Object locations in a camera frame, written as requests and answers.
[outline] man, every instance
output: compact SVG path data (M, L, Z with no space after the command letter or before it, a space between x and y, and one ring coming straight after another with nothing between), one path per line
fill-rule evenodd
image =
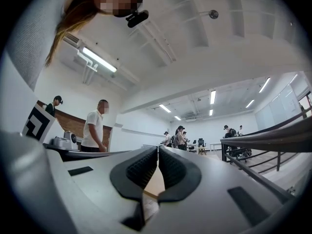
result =
M242 125L239 126L238 135L239 135L239 136L244 135L244 134L243 134L243 126L242 126Z
M90 112L87 116L83 128L83 141L81 151L88 153L106 152L106 147L102 144L103 140L103 114L107 114L109 104L102 99L97 105L97 109Z
M164 145L167 147L172 147L172 144L170 143L171 136L169 135L169 133L167 131L164 133L164 135L166 136L166 139L164 141Z
M47 105L47 107L45 108L45 110L54 117L55 115L55 107L57 107L58 105L63 104L63 100L61 96L55 96L54 100L52 103L50 103L49 105Z

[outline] black railing post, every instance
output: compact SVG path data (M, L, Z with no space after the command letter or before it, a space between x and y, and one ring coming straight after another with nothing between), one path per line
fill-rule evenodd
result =
M276 167L276 170L279 171L279 166L281 164L281 152L278 151L277 152L277 167Z
M222 144L221 145L222 146L222 161L225 161L226 162L226 156L225 156L225 154L226 154L226 149L225 149L225 144Z

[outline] black rubber pad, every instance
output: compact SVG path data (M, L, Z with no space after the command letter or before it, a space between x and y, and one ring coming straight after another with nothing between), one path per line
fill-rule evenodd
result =
M269 216L242 187L229 189L228 192L252 226L259 224Z
M87 172L93 171L93 169L90 166L85 166L77 169L68 170L68 173L70 176L76 176L79 174L84 174Z

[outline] dark pants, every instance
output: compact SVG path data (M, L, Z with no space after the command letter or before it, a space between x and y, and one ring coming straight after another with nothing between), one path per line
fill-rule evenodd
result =
M178 147L178 149L185 151L185 144L178 145L177 147Z
M81 146L81 151L86 153L99 153L98 147Z

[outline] railing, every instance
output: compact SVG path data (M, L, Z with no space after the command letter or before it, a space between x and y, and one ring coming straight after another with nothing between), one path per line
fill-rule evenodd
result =
M304 115L308 110L310 110L310 108L296 115L295 117L280 123L278 127L282 127L291 123L295 119ZM240 137L224 138L220 141L222 145L222 161L234 163L237 165L240 170L243 170L251 178L263 184L270 191L272 191L282 203L284 203L289 199L290 194L276 186L271 181L267 180L261 175L261 173L264 173L273 168L276 168L276 170L279 171L280 166L283 163L287 162L298 153L312 152L312 117L308 117L287 127L277 129L276 126L274 126L272 128L265 129L253 134ZM231 150L231 147L239 147L239 149ZM229 155L230 153L233 154L233 152L236 152L235 155L241 154L247 149L263 150L263 152L253 156L241 158L235 158ZM268 152L276 152L277 155L268 160L250 166L247 166L241 162L242 160L261 156ZM283 156L285 153L294 154L281 162L281 156ZM277 159L276 165L260 171L259 173L252 169L252 167L262 165L275 159Z

